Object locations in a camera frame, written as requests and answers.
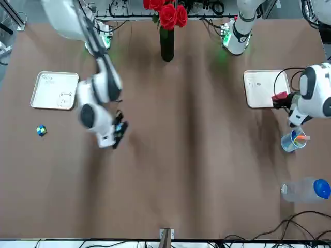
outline water bottle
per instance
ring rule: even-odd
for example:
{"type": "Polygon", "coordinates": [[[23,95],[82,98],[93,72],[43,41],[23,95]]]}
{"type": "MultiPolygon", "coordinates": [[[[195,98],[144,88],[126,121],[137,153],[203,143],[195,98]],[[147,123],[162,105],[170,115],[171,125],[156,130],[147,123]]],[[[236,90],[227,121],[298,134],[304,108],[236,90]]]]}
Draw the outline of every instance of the water bottle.
{"type": "Polygon", "coordinates": [[[295,203],[316,203],[329,199],[331,188],[324,179],[303,178],[285,182],[280,188],[284,200],[295,203]]]}

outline flower vase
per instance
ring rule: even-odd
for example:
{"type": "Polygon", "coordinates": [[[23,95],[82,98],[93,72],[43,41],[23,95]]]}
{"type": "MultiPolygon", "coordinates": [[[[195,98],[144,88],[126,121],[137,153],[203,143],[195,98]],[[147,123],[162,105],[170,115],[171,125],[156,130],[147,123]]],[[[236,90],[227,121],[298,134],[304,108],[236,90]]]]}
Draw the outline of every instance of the flower vase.
{"type": "Polygon", "coordinates": [[[165,62],[172,61],[175,50],[175,30],[166,30],[160,27],[161,56],[165,62]]]}

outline metal tray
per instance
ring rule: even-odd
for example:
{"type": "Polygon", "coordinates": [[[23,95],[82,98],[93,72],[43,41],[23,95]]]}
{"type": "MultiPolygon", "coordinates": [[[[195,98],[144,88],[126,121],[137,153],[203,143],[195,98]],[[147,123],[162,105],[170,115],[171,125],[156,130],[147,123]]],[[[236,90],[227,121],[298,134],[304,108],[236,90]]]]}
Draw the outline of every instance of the metal tray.
{"type": "Polygon", "coordinates": [[[36,79],[30,106],[37,109],[70,110],[77,84],[76,73],[41,71],[36,79]]]}
{"type": "MultiPolygon", "coordinates": [[[[271,97],[274,95],[274,82],[281,70],[256,70],[245,71],[244,84],[247,104],[253,109],[273,107],[271,97]]],[[[276,94],[291,92],[288,77],[282,72],[275,85],[276,94]]]]}

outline table surface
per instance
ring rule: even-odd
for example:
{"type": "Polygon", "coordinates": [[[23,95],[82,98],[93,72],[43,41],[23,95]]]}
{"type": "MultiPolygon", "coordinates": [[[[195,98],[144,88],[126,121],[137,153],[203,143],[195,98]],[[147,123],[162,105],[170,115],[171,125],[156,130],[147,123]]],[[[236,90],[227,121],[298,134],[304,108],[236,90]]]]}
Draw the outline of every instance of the table surface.
{"type": "MultiPolygon", "coordinates": [[[[318,32],[304,20],[263,20],[242,56],[219,42],[201,21],[189,21],[175,29],[175,57],[165,63],[151,21],[116,32],[110,56],[130,126],[113,151],[97,147],[75,110],[29,105],[40,71],[95,73],[84,44],[48,24],[18,33],[0,92],[0,237],[155,239],[165,227],[178,239],[252,238],[300,211],[331,214],[330,201],[291,204],[279,194],[286,180],[331,181],[330,120],[305,124],[312,140],[285,153],[286,112],[250,109],[243,86],[246,70],[324,61],[318,32]]],[[[314,235],[330,227],[314,214],[296,220],[314,235]]],[[[286,238],[305,237],[289,228],[286,238]]]]}

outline small cube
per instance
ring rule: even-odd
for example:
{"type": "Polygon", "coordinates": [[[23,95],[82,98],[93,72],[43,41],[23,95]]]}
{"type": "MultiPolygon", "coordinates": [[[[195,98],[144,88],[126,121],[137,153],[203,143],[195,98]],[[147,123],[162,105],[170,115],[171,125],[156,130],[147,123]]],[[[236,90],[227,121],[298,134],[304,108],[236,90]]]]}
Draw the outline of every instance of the small cube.
{"type": "Polygon", "coordinates": [[[44,125],[40,125],[37,127],[37,133],[39,136],[43,137],[47,133],[46,127],[44,125]]]}

